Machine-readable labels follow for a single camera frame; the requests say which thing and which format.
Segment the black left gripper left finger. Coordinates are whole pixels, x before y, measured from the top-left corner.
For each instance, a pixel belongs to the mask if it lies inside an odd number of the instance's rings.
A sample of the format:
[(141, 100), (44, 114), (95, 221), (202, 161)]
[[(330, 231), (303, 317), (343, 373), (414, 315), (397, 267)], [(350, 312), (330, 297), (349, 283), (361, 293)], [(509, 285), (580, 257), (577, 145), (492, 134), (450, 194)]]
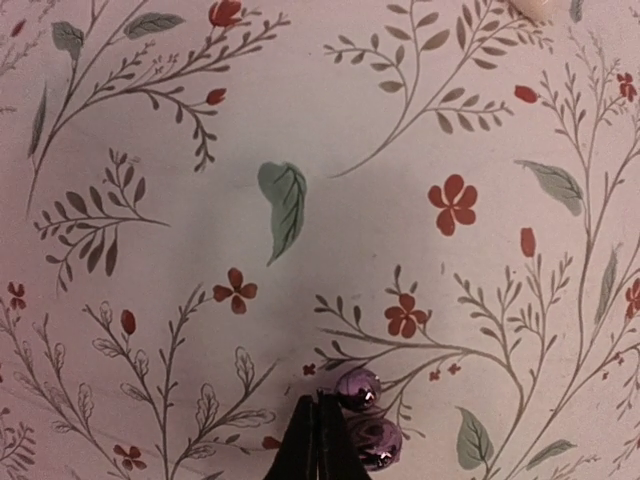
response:
[(303, 395), (298, 399), (265, 480), (316, 480), (317, 433), (318, 404), (311, 395)]

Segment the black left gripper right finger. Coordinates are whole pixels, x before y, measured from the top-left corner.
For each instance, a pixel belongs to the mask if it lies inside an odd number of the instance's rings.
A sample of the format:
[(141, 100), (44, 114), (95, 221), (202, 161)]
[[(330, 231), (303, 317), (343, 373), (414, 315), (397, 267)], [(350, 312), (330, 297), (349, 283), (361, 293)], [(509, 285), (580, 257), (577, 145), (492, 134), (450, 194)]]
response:
[(318, 478), (369, 480), (337, 397), (318, 393)]

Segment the purple earbud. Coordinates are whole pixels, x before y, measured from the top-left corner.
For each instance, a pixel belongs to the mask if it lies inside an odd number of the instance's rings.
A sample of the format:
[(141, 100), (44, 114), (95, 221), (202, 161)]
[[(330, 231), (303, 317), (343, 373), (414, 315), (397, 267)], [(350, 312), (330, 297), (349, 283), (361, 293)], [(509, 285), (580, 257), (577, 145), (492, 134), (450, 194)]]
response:
[(376, 410), (382, 395), (378, 375), (365, 368), (351, 370), (338, 379), (334, 393), (350, 413), (347, 431), (365, 469), (377, 472), (397, 463), (403, 436), (395, 423)]

